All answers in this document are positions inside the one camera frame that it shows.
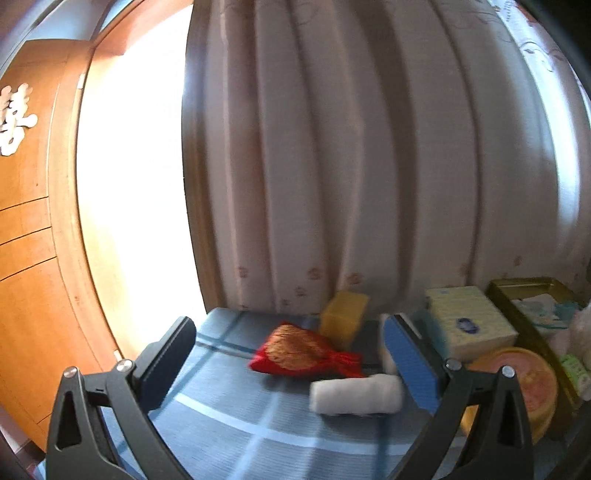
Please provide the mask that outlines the white gauze roll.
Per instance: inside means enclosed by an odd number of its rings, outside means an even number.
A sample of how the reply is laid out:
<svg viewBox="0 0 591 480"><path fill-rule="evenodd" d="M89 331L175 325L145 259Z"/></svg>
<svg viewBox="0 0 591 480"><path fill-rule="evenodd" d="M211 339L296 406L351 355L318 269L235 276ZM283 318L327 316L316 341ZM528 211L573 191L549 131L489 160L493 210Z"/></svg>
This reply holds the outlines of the white gauze roll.
<svg viewBox="0 0 591 480"><path fill-rule="evenodd" d="M310 388L310 410L318 415L396 414L404 399L401 378L389 374L315 381Z"/></svg>

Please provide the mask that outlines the pink fluffy round puff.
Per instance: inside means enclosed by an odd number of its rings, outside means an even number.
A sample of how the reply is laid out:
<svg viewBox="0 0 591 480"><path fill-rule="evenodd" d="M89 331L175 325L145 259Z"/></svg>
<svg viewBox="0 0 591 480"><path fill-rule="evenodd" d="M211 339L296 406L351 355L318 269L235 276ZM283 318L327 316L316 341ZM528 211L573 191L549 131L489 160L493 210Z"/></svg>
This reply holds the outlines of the pink fluffy round puff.
<svg viewBox="0 0 591 480"><path fill-rule="evenodd" d="M558 358L571 354L590 369L590 305L575 314L567 329L551 337L550 347Z"/></svg>

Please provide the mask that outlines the red gold embroidered pouch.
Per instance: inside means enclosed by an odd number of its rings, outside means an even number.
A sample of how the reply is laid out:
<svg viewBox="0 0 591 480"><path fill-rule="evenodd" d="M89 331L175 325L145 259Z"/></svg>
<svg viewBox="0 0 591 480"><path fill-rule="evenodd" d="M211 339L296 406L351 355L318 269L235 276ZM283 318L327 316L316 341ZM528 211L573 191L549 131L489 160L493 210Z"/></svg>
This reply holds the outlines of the red gold embroidered pouch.
<svg viewBox="0 0 591 480"><path fill-rule="evenodd" d="M252 371L290 378L363 378L362 356L338 351L315 331L283 322L249 361Z"/></svg>

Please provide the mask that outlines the round yellow lidded tin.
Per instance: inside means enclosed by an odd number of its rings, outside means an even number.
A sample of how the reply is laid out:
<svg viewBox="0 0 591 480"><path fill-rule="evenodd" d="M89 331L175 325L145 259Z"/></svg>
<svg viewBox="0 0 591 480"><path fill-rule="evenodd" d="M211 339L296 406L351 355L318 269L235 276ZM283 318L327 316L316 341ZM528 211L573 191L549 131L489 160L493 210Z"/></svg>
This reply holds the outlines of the round yellow lidded tin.
<svg viewBox="0 0 591 480"><path fill-rule="evenodd" d="M497 373L503 366L512 367L526 405L533 444L547 433L557 408L558 381L554 370L537 353L521 347L497 348L476 357L461 360L470 370Z"/></svg>

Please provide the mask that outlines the orange wooden cabinet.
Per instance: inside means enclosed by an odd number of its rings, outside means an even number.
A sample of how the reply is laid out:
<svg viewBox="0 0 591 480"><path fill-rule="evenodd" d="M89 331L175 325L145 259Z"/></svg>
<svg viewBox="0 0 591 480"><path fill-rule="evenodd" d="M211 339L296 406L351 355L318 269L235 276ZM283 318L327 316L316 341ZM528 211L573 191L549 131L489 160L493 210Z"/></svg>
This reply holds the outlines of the orange wooden cabinet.
<svg viewBox="0 0 591 480"><path fill-rule="evenodd" d="M63 370L108 370L117 349L77 202L77 127L92 55L87 41L28 41L1 79L31 87L38 117L1 160L1 406L40 449Z"/></svg>

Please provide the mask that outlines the green white packet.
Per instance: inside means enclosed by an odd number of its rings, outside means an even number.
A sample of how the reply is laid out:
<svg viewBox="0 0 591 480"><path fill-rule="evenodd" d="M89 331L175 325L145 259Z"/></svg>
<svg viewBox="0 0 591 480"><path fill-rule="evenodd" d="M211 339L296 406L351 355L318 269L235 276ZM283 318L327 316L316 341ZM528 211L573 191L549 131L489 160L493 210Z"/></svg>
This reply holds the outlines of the green white packet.
<svg viewBox="0 0 591 480"><path fill-rule="evenodd" d="M588 402L590 400L591 378L583 363L572 354L562 356L560 363L579 397Z"/></svg>

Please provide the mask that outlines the white grey sponge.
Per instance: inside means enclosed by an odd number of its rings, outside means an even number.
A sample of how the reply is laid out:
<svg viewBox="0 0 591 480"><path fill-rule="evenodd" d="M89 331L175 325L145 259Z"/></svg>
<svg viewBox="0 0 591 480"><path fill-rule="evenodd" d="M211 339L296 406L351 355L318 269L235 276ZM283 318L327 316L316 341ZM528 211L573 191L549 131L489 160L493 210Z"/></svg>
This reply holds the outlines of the white grey sponge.
<svg viewBox="0 0 591 480"><path fill-rule="evenodd" d="M412 363L414 340L408 333L417 333L405 313L383 313L379 317L379 355L387 374L400 375Z"/></svg>

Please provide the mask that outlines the tissue pack with blue pattern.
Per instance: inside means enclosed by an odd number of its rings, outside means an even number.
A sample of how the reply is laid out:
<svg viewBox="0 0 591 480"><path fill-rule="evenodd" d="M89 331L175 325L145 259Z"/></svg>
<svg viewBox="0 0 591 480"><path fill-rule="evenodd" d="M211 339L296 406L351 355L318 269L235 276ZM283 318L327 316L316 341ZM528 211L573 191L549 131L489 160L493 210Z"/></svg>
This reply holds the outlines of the tissue pack with blue pattern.
<svg viewBox="0 0 591 480"><path fill-rule="evenodd" d="M425 295L427 331L444 358L471 362L514 345L517 331L478 287L433 288Z"/></svg>

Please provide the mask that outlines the gold metal tray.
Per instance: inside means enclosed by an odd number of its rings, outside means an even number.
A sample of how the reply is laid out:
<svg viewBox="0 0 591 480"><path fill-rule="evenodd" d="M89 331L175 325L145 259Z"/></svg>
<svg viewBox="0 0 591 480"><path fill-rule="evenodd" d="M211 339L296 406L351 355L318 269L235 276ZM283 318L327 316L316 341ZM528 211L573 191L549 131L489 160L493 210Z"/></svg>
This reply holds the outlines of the gold metal tray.
<svg viewBox="0 0 591 480"><path fill-rule="evenodd" d="M518 332L516 345L529 349L546 360L558 381L557 408L548 430L556 439L567 433L576 419L583 400L577 394L550 347L550 339L568 325L556 321L556 303L582 301L564 284L551 277L498 279L489 283L486 295Z"/></svg>

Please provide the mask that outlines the yellow sponge block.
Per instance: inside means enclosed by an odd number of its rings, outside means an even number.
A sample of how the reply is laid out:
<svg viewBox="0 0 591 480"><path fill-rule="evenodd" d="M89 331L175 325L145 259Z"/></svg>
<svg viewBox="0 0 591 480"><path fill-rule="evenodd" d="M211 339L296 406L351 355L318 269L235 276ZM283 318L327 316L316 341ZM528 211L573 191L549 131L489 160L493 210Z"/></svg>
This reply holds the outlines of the yellow sponge block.
<svg viewBox="0 0 591 480"><path fill-rule="evenodd" d="M318 332L335 348L349 349L363 324L370 297L362 293L341 290L322 311Z"/></svg>

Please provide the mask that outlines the white double happiness decal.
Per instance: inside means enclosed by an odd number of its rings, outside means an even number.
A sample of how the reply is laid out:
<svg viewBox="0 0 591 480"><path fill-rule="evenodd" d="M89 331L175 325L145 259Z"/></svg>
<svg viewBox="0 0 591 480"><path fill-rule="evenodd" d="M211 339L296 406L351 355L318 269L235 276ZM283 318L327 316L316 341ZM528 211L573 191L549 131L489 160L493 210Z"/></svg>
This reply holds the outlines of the white double happiness decal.
<svg viewBox="0 0 591 480"><path fill-rule="evenodd" d="M22 83L16 90L10 85L1 89L1 133L0 149L4 157L16 153L25 138L25 130L38 122L36 114L28 114L28 103L32 87Z"/></svg>

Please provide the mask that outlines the floral cream curtain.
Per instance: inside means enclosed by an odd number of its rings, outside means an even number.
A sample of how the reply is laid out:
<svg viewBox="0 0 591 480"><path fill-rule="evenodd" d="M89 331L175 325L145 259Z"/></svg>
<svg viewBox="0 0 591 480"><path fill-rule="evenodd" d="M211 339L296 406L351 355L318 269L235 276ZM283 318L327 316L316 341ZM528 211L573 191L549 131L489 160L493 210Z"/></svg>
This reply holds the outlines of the floral cream curtain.
<svg viewBox="0 0 591 480"><path fill-rule="evenodd" d="M181 110L207 309L399 311L443 286L590 294L578 1L196 1Z"/></svg>

